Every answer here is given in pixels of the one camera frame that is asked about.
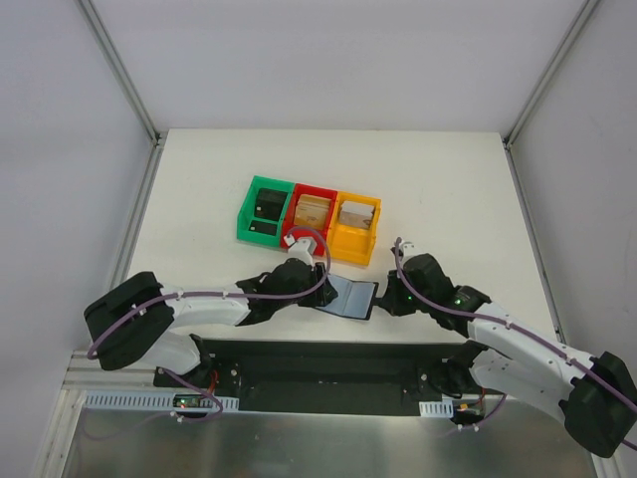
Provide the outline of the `black leather card holder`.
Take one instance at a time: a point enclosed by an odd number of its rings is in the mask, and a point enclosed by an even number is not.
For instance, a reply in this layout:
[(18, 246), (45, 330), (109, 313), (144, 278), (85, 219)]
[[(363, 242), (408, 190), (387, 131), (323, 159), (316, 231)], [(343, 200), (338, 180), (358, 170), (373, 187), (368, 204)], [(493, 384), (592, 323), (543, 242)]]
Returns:
[(378, 282), (354, 281), (329, 273), (327, 280), (336, 291), (336, 297), (325, 306), (318, 306), (321, 312), (357, 321), (368, 321), (371, 317)]

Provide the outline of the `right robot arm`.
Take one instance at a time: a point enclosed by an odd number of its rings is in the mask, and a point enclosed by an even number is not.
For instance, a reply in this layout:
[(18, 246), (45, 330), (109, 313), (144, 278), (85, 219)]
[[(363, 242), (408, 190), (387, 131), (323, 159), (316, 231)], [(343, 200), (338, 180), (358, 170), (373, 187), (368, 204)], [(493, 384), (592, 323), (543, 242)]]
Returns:
[(381, 307), (401, 317), (422, 313), (465, 338), (442, 363), (440, 391), (481, 387), (516, 398), (554, 418), (588, 452), (610, 458), (636, 424), (636, 384), (626, 363), (545, 336), (470, 286), (456, 286), (438, 261), (397, 238)]

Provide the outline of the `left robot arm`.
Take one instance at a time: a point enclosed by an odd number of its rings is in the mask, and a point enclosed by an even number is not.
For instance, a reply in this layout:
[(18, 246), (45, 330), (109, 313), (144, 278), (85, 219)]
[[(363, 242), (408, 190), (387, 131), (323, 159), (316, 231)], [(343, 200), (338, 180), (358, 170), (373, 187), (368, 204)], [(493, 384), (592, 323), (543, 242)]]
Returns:
[(210, 290), (185, 291), (161, 283), (151, 271), (137, 273), (85, 309), (93, 341), (87, 357), (107, 371), (137, 362), (167, 368), (187, 386), (201, 386), (211, 365), (201, 338), (185, 329), (258, 325), (286, 307), (323, 307), (337, 298), (330, 262), (315, 261), (314, 247), (304, 237), (272, 271)]

